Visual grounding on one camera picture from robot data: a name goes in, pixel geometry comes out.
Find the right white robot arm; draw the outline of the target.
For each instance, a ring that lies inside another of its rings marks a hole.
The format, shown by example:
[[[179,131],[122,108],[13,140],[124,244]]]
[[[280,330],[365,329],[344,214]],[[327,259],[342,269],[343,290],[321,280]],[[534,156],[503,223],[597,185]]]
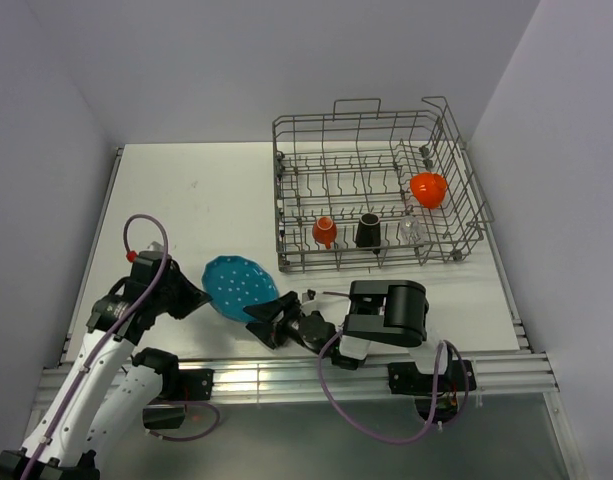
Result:
[[[289,343],[328,359],[345,370],[363,366],[373,345],[422,350],[417,362],[421,383],[438,390],[454,374],[456,355],[427,326],[426,288],[410,280],[355,280],[346,292],[290,291],[273,300],[243,307],[246,329],[270,350]]]

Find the orange ceramic cup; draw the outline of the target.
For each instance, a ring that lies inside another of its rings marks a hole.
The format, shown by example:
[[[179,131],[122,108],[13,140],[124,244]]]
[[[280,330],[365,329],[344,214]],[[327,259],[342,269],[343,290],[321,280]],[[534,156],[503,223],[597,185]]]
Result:
[[[327,250],[331,249],[336,241],[337,226],[333,219],[328,216],[318,217],[312,229],[315,242],[323,245]]]

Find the dark brown mug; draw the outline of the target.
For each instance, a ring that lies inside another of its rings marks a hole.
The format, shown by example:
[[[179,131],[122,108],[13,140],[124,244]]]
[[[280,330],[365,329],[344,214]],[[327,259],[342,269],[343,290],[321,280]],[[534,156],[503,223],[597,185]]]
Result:
[[[380,217],[374,213],[366,213],[359,219],[355,235],[357,248],[372,248],[375,255],[380,253],[381,223]]]

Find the blue polka dot plate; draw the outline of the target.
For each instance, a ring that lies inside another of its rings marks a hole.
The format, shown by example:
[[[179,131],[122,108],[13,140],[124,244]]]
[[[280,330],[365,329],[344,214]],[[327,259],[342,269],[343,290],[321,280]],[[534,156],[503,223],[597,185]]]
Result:
[[[272,276],[257,262],[238,255],[221,255],[210,260],[202,274],[203,290],[212,297],[211,306],[223,317],[250,323],[245,307],[279,298]]]

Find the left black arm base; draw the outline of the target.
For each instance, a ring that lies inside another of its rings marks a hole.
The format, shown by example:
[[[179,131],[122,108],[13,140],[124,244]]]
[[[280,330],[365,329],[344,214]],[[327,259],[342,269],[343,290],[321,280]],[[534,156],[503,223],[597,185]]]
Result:
[[[213,369],[183,369],[179,373],[177,397],[184,401],[208,401],[213,385]]]

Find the orange bowl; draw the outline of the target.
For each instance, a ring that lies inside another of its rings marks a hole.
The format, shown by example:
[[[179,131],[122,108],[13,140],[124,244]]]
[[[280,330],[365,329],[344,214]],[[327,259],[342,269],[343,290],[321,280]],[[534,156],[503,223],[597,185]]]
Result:
[[[413,197],[425,208],[439,208],[448,189],[445,178],[437,173],[423,172],[410,179]]]

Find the clear glass tumbler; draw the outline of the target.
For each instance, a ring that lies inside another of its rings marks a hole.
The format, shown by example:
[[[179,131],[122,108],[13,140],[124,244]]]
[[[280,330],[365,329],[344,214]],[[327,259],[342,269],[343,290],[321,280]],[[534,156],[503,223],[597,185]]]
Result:
[[[407,215],[400,219],[399,234],[408,245],[422,245],[425,241],[425,231],[420,221],[412,215]]]

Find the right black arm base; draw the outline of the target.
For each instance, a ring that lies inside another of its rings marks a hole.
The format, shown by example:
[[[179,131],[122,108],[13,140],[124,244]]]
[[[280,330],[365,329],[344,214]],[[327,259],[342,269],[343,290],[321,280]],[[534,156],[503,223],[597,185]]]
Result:
[[[394,395],[425,396],[432,394],[433,373],[424,374],[415,362],[394,362],[387,365],[388,385]],[[472,392],[477,389],[473,364],[452,360],[438,374],[438,393]]]

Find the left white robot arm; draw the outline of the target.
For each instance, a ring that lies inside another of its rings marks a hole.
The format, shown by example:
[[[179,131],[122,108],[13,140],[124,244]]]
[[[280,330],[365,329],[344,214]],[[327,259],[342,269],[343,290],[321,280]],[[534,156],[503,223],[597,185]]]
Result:
[[[19,449],[0,453],[0,479],[97,479],[145,407],[189,402],[177,356],[135,348],[158,316],[181,320],[211,297],[170,255],[129,256],[129,276],[94,304],[77,359],[43,419]]]

